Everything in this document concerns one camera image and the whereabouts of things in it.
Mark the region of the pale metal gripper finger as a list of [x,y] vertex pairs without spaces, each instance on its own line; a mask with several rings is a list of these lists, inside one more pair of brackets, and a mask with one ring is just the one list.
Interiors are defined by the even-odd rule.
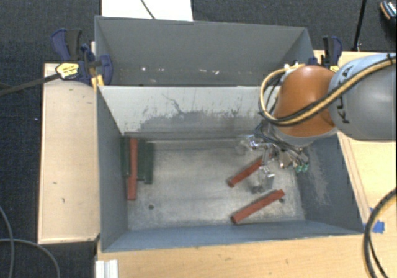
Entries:
[[236,139],[235,150],[237,152],[247,152],[258,150],[264,144],[263,139],[255,135],[240,135]]
[[253,194],[265,193],[273,189],[275,174],[268,166],[261,166],[258,170],[258,183],[252,188]]

